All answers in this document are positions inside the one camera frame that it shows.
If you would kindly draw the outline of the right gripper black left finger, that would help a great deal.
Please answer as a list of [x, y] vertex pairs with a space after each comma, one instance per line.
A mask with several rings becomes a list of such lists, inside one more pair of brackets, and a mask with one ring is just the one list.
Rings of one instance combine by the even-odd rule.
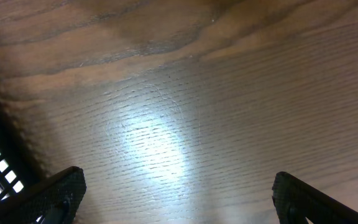
[[85, 192], [83, 169], [71, 166], [0, 201], [0, 223], [72, 223]]

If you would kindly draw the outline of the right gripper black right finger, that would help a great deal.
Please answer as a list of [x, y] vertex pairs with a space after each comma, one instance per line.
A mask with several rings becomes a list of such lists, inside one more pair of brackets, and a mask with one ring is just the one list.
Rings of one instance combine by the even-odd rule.
[[272, 186], [280, 224], [358, 224], [358, 212], [287, 172], [278, 172]]

